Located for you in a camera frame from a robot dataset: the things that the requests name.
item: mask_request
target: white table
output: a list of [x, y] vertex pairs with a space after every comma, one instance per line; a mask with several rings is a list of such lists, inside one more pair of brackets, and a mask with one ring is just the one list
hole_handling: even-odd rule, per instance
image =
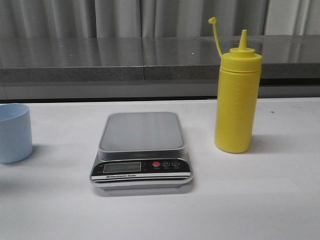
[[[0, 165], [0, 239], [320, 239], [320, 99], [260, 99], [243, 154], [215, 147], [216, 105], [29, 104], [34, 153]], [[179, 114], [192, 185], [180, 194], [98, 191], [89, 174], [107, 116], [147, 111]]]

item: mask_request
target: digital display screen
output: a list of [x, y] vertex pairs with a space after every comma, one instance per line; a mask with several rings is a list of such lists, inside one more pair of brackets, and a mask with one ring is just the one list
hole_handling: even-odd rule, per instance
[[141, 162], [109, 163], [104, 165], [103, 173], [139, 172]]

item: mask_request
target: scale platform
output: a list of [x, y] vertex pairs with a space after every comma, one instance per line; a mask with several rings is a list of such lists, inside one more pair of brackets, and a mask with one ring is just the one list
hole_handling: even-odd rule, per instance
[[173, 112], [109, 115], [90, 181], [104, 190], [180, 187], [193, 178], [179, 117]]

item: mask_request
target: electronic scale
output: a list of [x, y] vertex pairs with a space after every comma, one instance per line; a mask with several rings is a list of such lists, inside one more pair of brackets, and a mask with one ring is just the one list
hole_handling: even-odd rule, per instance
[[96, 187], [105, 190], [180, 187], [192, 177], [177, 114], [109, 115], [90, 175]]

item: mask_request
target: light blue cup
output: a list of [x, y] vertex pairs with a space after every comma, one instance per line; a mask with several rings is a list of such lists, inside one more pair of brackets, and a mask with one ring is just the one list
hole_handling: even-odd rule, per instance
[[29, 107], [11, 103], [0, 105], [0, 163], [15, 163], [32, 153]]

